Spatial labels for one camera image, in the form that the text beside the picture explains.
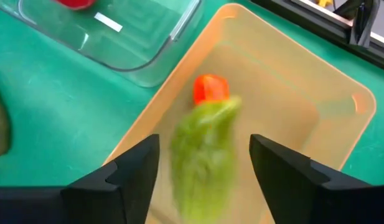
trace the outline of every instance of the green mat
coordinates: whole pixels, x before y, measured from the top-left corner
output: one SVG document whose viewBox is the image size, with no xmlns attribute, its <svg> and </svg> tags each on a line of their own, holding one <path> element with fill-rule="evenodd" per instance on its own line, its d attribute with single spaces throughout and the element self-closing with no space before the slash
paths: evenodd
<svg viewBox="0 0 384 224">
<path fill-rule="evenodd" d="M 224 3 L 205 2 L 195 37 Z M 384 71 L 242 3 L 373 91 L 377 113 L 343 172 L 384 184 Z M 13 126 L 11 152 L 0 157 L 0 185 L 69 184 L 98 168 L 156 91 L 133 85 L 0 12 L 0 92 Z"/>
</svg>

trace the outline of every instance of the yellow object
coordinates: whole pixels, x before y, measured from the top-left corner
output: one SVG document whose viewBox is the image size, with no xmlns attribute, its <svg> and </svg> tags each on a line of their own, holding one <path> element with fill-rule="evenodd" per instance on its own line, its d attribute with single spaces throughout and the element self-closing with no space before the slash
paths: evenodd
<svg viewBox="0 0 384 224">
<path fill-rule="evenodd" d="M 333 0 L 319 0 L 317 2 L 317 4 L 320 6 L 320 7 L 326 7 L 327 5 L 331 5 L 333 4 Z"/>
<path fill-rule="evenodd" d="M 169 145 L 176 125 L 194 108 L 196 77 L 207 73 L 226 78 L 232 94 L 243 100 L 234 124 L 236 184 L 220 224 L 274 223 L 248 152 L 251 134 L 340 169 L 375 112 L 375 99 L 363 85 L 245 7 L 223 6 L 108 158 L 159 134 L 150 212 L 163 223 L 184 223 L 172 199 Z"/>
</svg>

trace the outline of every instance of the green vegetable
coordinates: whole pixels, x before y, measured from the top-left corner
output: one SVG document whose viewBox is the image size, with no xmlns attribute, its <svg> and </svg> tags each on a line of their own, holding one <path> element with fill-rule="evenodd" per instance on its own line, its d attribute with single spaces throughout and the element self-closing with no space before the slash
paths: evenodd
<svg viewBox="0 0 384 224">
<path fill-rule="evenodd" d="M 185 224 L 213 224 L 227 206 L 236 172 L 232 129 L 240 106 L 237 97 L 202 103 L 174 133 L 173 195 Z"/>
</svg>

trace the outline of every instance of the red pepper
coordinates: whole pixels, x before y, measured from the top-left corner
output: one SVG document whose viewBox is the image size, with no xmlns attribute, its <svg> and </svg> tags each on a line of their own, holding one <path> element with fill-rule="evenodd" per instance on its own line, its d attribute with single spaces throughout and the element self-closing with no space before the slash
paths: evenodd
<svg viewBox="0 0 384 224">
<path fill-rule="evenodd" d="M 194 103 L 229 99 L 229 86 L 226 79 L 212 74 L 201 75 L 194 82 Z"/>
<path fill-rule="evenodd" d="M 84 9 L 91 6 L 95 0 L 56 0 L 73 10 Z"/>
</svg>

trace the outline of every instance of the clear plastic container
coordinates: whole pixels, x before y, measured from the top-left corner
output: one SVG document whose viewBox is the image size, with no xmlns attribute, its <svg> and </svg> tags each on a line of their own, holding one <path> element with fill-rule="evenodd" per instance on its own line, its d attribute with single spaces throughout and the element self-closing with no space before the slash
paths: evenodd
<svg viewBox="0 0 384 224">
<path fill-rule="evenodd" d="M 97 0 L 73 11 L 56 0 L 0 0 L 0 9 L 150 87 L 163 82 L 175 67 L 182 54 L 176 42 L 199 20 L 201 4 L 202 0 Z"/>
<path fill-rule="evenodd" d="M 218 223 L 272 223 L 248 153 L 261 134 L 340 169 L 375 113 L 363 85 L 238 4 L 223 6 L 118 144 L 108 161 L 158 133 L 159 173 L 146 223 L 181 223 L 174 207 L 168 145 L 175 125 L 193 107 L 196 76 L 225 77 L 243 108 L 235 125 L 238 178 Z"/>
</svg>

